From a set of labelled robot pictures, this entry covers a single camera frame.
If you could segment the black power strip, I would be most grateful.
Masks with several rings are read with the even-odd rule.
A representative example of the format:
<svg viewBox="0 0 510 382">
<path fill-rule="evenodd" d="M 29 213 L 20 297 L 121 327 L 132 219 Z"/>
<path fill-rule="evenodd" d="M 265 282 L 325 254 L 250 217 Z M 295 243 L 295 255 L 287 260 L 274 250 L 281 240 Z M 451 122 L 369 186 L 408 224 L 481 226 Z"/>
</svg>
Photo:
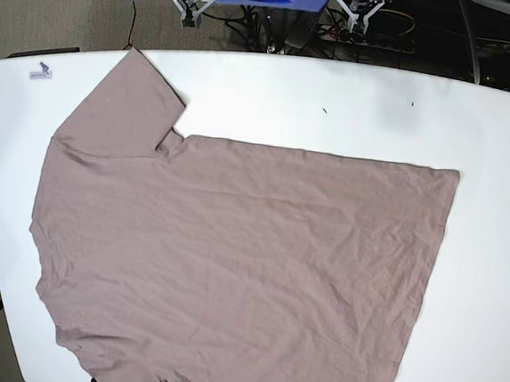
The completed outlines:
<svg viewBox="0 0 510 382">
<path fill-rule="evenodd" d="M 410 37 L 395 37 L 394 35 L 368 33 L 366 36 L 350 32 L 345 28 L 333 27 L 319 33 L 320 40 L 333 44 L 354 45 L 384 49 L 395 53 L 414 54 L 417 51 L 416 42 Z"/>
</svg>

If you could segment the mauve T-shirt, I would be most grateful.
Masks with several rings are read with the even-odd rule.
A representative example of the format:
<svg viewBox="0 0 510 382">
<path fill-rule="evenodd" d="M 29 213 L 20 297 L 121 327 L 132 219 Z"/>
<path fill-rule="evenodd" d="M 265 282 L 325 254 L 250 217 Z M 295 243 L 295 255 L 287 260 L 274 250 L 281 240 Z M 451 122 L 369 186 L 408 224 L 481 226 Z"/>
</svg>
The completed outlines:
<svg viewBox="0 0 510 382">
<path fill-rule="evenodd" d="M 96 382 L 393 382 L 459 173 L 205 136 L 129 51 L 53 135 L 30 225 Z"/>
</svg>

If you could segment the small purple logo sticker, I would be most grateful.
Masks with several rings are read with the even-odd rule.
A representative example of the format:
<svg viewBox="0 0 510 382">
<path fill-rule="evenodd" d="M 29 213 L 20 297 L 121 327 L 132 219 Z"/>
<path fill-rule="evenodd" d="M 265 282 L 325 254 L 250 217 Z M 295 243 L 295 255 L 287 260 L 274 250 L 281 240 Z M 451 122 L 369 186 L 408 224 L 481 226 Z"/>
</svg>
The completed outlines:
<svg viewBox="0 0 510 382">
<path fill-rule="evenodd" d="M 53 77 L 53 73 L 51 71 L 51 68 L 46 65 L 46 63 L 44 63 L 43 61 L 40 61 L 39 62 L 39 67 L 40 69 L 38 69 L 37 71 L 30 71 L 29 72 L 29 78 L 30 80 L 39 80 L 39 79 L 51 79 Z"/>
</svg>

